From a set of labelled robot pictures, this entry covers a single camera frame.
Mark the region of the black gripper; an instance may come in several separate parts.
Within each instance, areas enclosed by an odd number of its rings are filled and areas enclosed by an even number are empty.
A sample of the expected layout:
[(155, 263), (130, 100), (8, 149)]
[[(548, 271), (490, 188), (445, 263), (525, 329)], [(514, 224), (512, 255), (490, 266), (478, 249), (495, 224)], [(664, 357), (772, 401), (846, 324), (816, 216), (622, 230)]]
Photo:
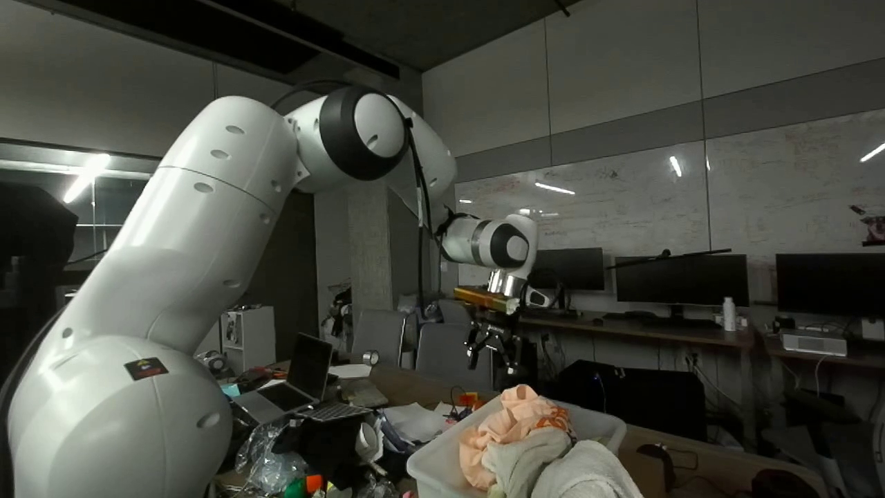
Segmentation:
[(481, 351), (501, 354), (501, 376), (506, 382), (520, 382), (525, 376), (523, 365), (523, 338), (506, 321), (476, 318), (467, 332), (467, 368), (476, 371)]

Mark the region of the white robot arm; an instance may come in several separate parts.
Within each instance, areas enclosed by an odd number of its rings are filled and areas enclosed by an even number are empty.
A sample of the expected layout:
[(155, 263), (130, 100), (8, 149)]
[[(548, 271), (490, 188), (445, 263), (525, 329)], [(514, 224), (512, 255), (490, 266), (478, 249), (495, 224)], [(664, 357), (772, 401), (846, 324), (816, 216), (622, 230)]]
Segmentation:
[(232, 409), (196, 362), (235, 304), (290, 194), (415, 169), (404, 199), (451, 263), (487, 266), (506, 307), (525, 296), (537, 224), (451, 213), (456, 158), (387, 91), (332, 89), (279, 113), (218, 97), (177, 136), (122, 232), (50, 321), (6, 409), (3, 498), (205, 498)]

